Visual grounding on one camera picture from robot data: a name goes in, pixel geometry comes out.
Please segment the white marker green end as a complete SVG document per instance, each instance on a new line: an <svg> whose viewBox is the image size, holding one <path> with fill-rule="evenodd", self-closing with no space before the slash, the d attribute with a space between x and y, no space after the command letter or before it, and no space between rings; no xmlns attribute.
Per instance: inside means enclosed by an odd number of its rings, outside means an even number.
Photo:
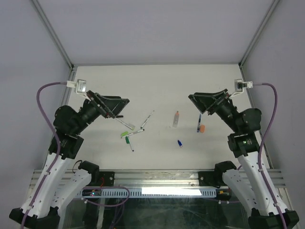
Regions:
<svg viewBox="0 0 305 229"><path fill-rule="evenodd" d="M150 117L152 116L152 114L154 113L154 110L147 116L147 118L145 119L145 121L142 123L142 125L140 126L140 129L143 129L144 126L147 124L148 120L150 119Z"/></svg>

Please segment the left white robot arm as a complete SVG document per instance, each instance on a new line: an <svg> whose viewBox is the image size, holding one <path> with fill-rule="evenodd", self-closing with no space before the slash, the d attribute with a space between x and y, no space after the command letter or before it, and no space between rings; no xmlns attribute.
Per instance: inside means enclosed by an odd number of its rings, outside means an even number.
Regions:
<svg viewBox="0 0 305 229"><path fill-rule="evenodd" d="M88 91L79 111L68 105L58 108L51 125L56 134L48 149L44 169L30 197L20 208L12 209L9 218L23 228L56 229L63 211L74 197L85 186L96 185L100 180L99 166L84 161L72 178L59 188L68 165L84 142L81 132L100 116L116 118L128 103L126 98Z"/></svg>

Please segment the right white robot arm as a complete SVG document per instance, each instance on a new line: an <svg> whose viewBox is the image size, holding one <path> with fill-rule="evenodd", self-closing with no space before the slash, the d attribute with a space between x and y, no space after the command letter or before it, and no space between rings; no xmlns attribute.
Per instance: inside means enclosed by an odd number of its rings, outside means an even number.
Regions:
<svg viewBox="0 0 305 229"><path fill-rule="evenodd" d="M283 202L262 163L262 149L255 135L261 129L262 112L257 108L238 112L226 89L188 97L202 114L217 114L232 129L228 146L249 181L247 184L240 178L231 161L224 161L215 164L213 185L226 184L233 191L246 210L250 228L292 229L299 222L299 216Z"/></svg>

